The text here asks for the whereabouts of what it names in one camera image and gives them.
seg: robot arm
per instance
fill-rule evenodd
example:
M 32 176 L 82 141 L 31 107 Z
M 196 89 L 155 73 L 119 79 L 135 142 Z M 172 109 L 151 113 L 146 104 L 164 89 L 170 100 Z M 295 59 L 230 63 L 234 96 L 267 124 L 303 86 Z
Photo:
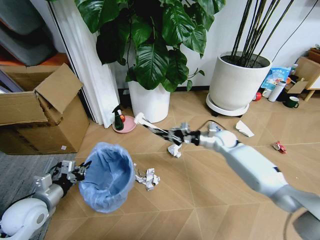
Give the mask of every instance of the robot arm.
M 75 163 L 64 160 L 57 164 L 52 175 L 34 177 L 35 193 L 32 198 L 17 201 L 4 212 L 1 231 L 10 237 L 0 239 L 28 240 L 37 233 L 70 187 L 84 179 L 90 162 L 80 166 L 75 166 Z
M 214 150 L 224 156 L 228 165 L 254 191 L 269 197 L 278 207 L 294 213 L 307 209 L 293 225 L 304 240 L 320 240 L 320 197 L 289 185 L 279 168 L 251 146 L 239 142 L 230 131 L 217 131 L 214 123 L 208 131 L 190 131 L 187 123 L 170 130 L 152 125 L 139 113 L 135 120 L 156 135 L 176 145 L 193 143 Z

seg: blue package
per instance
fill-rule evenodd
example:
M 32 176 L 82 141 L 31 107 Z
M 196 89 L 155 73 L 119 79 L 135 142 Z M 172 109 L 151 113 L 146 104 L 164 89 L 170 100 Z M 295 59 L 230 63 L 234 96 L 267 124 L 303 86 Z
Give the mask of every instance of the blue package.
M 261 88 L 263 89 L 275 89 L 276 85 L 280 81 L 287 81 L 290 74 L 290 67 L 272 67 L 268 74 L 266 75 Z
M 117 210 L 135 183 L 135 168 L 127 150 L 99 142 L 85 163 L 92 161 L 79 183 L 80 193 L 92 209 L 101 213 Z

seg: white cup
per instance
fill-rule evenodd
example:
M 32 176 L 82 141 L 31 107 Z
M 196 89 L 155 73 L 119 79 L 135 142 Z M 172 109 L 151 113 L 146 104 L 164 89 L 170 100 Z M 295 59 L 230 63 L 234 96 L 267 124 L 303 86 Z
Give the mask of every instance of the white cup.
M 272 93 L 271 89 L 265 89 L 262 93 L 262 96 L 265 98 L 268 98 L 270 96 L 270 94 Z

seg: green mug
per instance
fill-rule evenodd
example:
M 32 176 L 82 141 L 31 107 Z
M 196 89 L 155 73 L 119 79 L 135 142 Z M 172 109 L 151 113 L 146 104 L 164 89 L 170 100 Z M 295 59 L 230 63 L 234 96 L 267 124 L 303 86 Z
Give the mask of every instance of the green mug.
M 285 101 L 284 105 L 288 108 L 296 109 L 297 107 L 299 107 L 299 98 L 291 96 Z

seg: gray carpet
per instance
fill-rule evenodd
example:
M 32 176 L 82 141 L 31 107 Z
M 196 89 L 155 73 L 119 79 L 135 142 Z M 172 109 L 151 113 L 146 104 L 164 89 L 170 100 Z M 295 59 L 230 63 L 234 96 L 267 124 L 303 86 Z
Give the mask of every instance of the gray carpet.
M 0 216 L 15 200 L 31 194 L 34 176 L 41 176 L 62 160 L 73 160 L 75 153 L 55 155 L 6 155 L 0 152 Z M 43 240 L 50 220 L 32 240 Z

